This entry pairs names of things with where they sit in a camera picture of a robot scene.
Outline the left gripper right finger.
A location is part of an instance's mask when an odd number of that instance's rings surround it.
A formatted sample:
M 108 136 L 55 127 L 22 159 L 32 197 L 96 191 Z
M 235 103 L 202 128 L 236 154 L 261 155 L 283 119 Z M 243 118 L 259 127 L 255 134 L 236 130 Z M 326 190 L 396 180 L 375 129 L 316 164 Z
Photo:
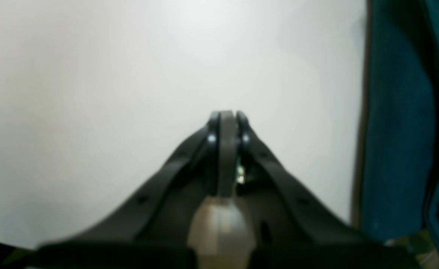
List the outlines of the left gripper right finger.
M 249 269 L 419 269 L 401 247 L 387 247 L 336 218 L 254 133 L 243 112 L 219 113 L 219 192 L 233 185 L 251 216 L 256 247 Z

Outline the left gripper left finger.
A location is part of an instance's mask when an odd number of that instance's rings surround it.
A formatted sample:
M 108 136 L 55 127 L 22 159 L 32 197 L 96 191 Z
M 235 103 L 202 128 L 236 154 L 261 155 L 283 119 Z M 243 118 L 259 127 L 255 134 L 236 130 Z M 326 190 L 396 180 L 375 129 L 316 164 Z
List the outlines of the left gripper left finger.
M 32 269 L 196 269 L 187 244 L 194 215 L 218 194 L 220 113 L 184 140 L 113 213 L 74 237 L 42 245 Z

